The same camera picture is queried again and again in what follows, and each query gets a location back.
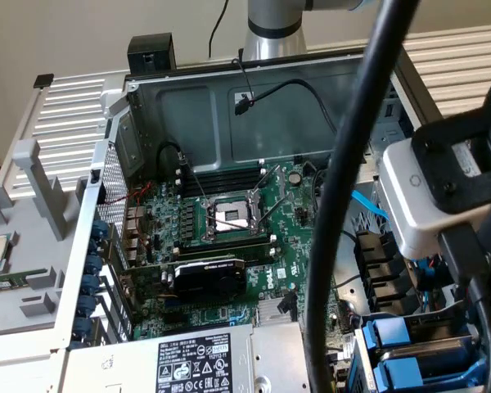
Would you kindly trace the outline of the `hard disk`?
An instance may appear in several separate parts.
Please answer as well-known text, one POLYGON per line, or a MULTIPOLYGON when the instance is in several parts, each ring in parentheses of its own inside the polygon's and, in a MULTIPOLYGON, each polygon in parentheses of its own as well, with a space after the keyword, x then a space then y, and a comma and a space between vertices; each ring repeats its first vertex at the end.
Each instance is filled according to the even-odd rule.
POLYGON ((363 325, 371 359, 449 357, 466 359, 480 343, 464 317, 448 311, 408 316, 382 315, 363 325))

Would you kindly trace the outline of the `blue disk carrier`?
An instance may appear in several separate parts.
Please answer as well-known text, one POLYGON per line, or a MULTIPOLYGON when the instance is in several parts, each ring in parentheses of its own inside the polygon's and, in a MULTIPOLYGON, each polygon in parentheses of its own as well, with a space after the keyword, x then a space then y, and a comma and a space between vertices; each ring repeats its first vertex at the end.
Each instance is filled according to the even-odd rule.
POLYGON ((440 393, 481 386, 485 379, 483 360, 465 372, 423 377, 416 358, 389 359, 373 369, 378 393, 440 393))

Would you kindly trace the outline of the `metal disk bay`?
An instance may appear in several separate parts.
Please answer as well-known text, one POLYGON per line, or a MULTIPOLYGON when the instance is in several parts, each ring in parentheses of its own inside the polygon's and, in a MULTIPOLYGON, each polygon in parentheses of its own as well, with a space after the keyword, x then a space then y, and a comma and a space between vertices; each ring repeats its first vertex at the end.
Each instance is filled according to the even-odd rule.
MULTIPOLYGON (((345 391, 347 393, 378 393, 376 391, 376 381, 373 374, 373 369, 378 365, 379 362, 383 362, 385 360, 379 359, 371 359, 370 355, 367 351, 366 342, 363 336, 363 325, 366 321, 374 318, 379 318, 382 315, 372 315, 368 318, 365 318, 361 324, 361 327, 355 330, 354 337, 354 350, 351 355, 351 363, 349 367, 349 372, 347 376, 346 388, 345 391)), ((474 332, 478 334, 474 327, 468 326, 468 328, 472 329, 474 332)), ((473 355, 463 359, 458 358, 454 355, 450 355, 449 357, 430 357, 428 359, 420 359, 418 357, 407 357, 407 358, 416 358, 419 363, 421 369, 421 375, 423 377, 437 377, 450 373, 461 373, 465 372, 472 364, 479 360, 483 360, 486 365, 486 354, 485 354, 485 345, 480 339, 480 343, 477 345, 476 350, 473 352, 473 355)), ((468 387, 465 389, 458 389, 453 391, 443 391, 445 392, 463 392, 463 393, 483 393, 485 388, 485 383, 487 380, 487 365, 485 371, 485 379, 484 383, 481 386, 476 387, 468 387)))

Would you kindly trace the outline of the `green motherboard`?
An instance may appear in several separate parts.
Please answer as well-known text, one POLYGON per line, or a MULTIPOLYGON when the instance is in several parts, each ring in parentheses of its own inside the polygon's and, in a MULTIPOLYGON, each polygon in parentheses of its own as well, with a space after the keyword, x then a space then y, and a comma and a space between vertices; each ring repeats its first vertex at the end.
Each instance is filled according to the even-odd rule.
MULTIPOLYGON (((309 160, 289 160, 255 167, 266 172, 276 164, 281 166, 286 180, 286 199, 267 219, 271 259, 263 263, 246 262, 245 293, 227 302, 174 305, 158 300, 141 303, 124 289, 134 308, 134 339, 145 340, 243 324, 258 326, 258 303, 277 298, 284 298, 290 303, 297 313, 297 323, 304 321, 304 295, 313 224, 318 207, 318 189, 325 170, 309 160), (298 187, 291 186, 288 181, 291 172, 302 176, 298 187)), ((175 263, 180 261, 181 245, 209 243, 200 239, 199 208, 203 197, 182 196, 184 186, 190 182, 196 183, 192 176, 148 183, 135 192, 127 211, 124 234, 128 269, 175 263)), ((272 174, 259 191, 265 213, 280 198, 277 176, 272 174)))

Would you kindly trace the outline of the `metal locking lever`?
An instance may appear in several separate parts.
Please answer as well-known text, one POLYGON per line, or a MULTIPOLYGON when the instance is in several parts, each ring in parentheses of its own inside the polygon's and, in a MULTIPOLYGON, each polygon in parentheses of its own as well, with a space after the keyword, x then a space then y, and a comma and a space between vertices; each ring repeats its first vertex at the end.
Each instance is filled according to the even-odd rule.
POLYGON ((266 221, 274 211, 279 207, 279 205, 286 199, 285 196, 280 197, 273 206, 271 206, 264 215, 258 220, 258 225, 260 226, 264 221, 266 221))
POLYGON ((197 177, 197 175, 196 175, 196 172, 195 172, 193 169, 191 169, 191 175, 192 175, 192 177, 195 179, 196 184, 197 184, 198 188, 200 189, 201 195, 202 195, 202 196, 203 196, 203 198, 204 198, 204 201, 203 201, 202 205, 203 205, 204 207, 207 207, 209 200, 208 200, 208 198, 207 198, 207 196, 206 196, 206 193, 205 193, 204 188, 202 187, 202 185, 201 185, 201 183, 200 183, 200 180, 198 179, 198 177, 197 177))

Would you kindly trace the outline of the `silver chipset heatsink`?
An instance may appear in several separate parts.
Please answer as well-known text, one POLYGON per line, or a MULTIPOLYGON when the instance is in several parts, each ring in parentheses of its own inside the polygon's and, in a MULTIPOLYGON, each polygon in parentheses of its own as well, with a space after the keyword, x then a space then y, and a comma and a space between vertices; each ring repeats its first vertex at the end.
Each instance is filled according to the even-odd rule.
POLYGON ((260 327, 298 321, 294 308, 284 298, 261 300, 257 310, 257 322, 260 327))

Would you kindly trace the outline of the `black RAM slot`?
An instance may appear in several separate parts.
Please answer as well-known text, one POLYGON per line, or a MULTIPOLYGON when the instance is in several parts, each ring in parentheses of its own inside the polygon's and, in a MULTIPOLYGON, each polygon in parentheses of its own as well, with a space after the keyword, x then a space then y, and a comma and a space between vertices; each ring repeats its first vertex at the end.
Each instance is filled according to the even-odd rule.
POLYGON ((216 195, 216 194, 225 194, 229 192, 242 192, 247 190, 252 190, 254 186, 250 186, 249 184, 234 184, 227 185, 222 187, 206 187, 204 191, 201 191, 199 188, 184 188, 182 192, 183 197, 202 197, 204 195, 216 195))
MULTIPOLYGON (((243 181, 243 182, 216 182, 216 183, 201 183, 202 188, 208 192, 209 190, 242 190, 253 188, 258 181, 243 181)), ((199 186, 195 182, 187 183, 184 186, 184 190, 187 192, 200 190, 199 186)))
POLYGON ((194 165, 192 165, 188 160, 183 162, 179 168, 177 168, 173 174, 175 178, 186 178, 189 176, 196 176, 198 178, 215 178, 215 177, 247 177, 253 176, 258 178, 261 175, 261 169, 259 167, 250 168, 235 168, 235 169, 225 169, 225 170, 212 170, 209 172, 196 172, 192 170, 194 165))
POLYGON ((242 247, 233 248, 220 248, 214 250, 202 250, 202 251, 187 251, 180 250, 178 255, 178 260, 189 261, 189 260, 208 260, 208 259, 224 259, 224 258, 237 258, 239 260, 244 260, 248 263, 264 262, 265 260, 270 260, 271 256, 269 254, 272 247, 270 245, 249 245, 242 247))
POLYGON ((179 247, 179 250, 183 254, 192 254, 198 252, 228 250, 228 249, 242 248, 248 246, 269 245, 271 243, 270 238, 271 235, 269 233, 265 233, 262 236, 258 236, 258 237, 243 237, 243 238, 234 237, 222 242, 203 243, 197 246, 181 245, 179 247))
POLYGON ((212 171, 203 174, 196 174, 200 183, 216 182, 243 182, 260 179, 260 169, 234 169, 225 171, 212 171))

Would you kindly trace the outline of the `metal socket cover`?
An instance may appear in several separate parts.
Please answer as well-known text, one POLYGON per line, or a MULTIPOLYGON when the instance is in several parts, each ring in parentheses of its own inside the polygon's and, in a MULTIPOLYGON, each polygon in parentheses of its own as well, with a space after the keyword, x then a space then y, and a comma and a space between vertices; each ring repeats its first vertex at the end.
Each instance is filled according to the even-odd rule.
POLYGON ((272 174, 277 176, 277 184, 279 190, 279 201, 286 199, 286 180, 282 172, 281 166, 279 164, 274 165, 271 169, 266 172, 261 171, 262 178, 257 182, 253 189, 248 191, 250 197, 259 194, 260 187, 265 184, 271 177, 272 174))

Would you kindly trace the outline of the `black graphics card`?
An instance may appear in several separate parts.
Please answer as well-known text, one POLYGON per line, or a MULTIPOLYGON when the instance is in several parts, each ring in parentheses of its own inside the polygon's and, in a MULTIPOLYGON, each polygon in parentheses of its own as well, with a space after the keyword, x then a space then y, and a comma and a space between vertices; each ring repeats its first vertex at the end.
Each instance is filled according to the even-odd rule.
POLYGON ((126 270, 123 287, 136 300, 174 305, 230 301, 247 287, 246 262, 231 255, 203 260, 149 264, 126 270))

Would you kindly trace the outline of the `open PC case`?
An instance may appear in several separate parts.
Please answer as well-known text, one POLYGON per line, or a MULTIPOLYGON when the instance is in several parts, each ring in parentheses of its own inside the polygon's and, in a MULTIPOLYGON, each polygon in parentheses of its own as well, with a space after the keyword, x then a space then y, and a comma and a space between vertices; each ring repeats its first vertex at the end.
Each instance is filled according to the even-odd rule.
MULTIPOLYGON (((60 393, 71 351, 143 341, 133 338, 134 308, 119 277, 129 267, 127 211, 139 188, 175 180, 187 160, 198 173, 289 160, 309 160, 325 170, 304 321, 297 324, 310 393, 347 393, 355 330, 365 318, 389 314, 370 311, 354 251, 356 233, 368 231, 357 225, 360 209, 381 212, 357 189, 357 177, 393 73, 380 74, 385 94, 372 106, 351 110, 365 63, 365 51, 354 49, 146 75, 54 78, 50 87, 35 88, 0 184, 12 199, 34 194, 26 172, 12 160, 16 144, 33 138, 46 175, 58 177, 64 191, 80 188, 83 197, 54 326, 0 336, 0 393, 60 393), (128 105, 106 120, 102 85, 121 77, 128 105), (80 317, 77 301, 95 219, 108 223, 109 233, 102 239, 92 333, 76 341, 71 333, 80 317)), ((448 117, 418 79, 411 90, 420 124, 411 136, 448 117)), ((491 393, 491 256, 478 242, 463 251, 450 242, 447 253, 403 258, 420 302, 409 315, 462 315, 485 345, 483 393, 491 393)))

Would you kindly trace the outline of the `black box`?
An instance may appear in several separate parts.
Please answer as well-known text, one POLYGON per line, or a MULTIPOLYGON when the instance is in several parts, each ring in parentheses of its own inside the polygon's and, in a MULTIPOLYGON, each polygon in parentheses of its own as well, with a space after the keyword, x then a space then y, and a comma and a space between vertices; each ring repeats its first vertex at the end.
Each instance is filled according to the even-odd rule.
POLYGON ((133 36, 128 45, 127 58, 132 75, 176 70, 172 33, 133 36))

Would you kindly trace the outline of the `grey parts rack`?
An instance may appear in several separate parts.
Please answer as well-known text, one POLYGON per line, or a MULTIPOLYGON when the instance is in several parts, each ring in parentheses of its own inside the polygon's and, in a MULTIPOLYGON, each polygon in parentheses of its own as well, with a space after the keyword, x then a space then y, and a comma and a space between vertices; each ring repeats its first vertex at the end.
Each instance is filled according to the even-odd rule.
POLYGON ((31 138, 19 141, 12 155, 26 172, 32 196, 12 199, 0 184, 0 235, 18 236, 0 274, 47 272, 28 276, 25 287, 0 291, 0 336, 54 326, 79 218, 82 190, 64 191, 58 177, 46 175, 39 153, 31 138))

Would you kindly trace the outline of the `green RAM stick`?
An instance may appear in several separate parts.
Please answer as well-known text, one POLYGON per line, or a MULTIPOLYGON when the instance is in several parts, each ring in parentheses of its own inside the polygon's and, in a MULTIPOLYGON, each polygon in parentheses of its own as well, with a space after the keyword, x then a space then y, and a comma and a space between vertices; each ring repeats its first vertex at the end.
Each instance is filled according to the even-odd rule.
POLYGON ((47 269, 34 269, 20 273, 0 274, 0 291, 16 289, 28 285, 27 277, 31 275, 46 273, 47 269))

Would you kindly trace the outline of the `black plastic bracket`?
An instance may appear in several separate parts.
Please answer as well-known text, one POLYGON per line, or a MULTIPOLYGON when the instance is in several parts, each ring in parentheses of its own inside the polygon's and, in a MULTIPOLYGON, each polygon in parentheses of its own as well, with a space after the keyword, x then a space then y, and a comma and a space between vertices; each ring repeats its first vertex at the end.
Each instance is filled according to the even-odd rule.
POLYGON ((356 233, 354 249, 370 311, 413 314, 420 307, 404 258, 391 233, 356 233))

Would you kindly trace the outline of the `grey corner bracket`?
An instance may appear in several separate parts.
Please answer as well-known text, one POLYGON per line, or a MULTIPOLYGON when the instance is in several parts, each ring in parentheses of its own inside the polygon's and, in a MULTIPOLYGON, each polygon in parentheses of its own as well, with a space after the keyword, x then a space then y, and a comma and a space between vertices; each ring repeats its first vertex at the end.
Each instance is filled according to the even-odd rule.
POLYGON ((106 79, 99 100, 106 120, 121 112, 128 105, 124 77, 106 79))

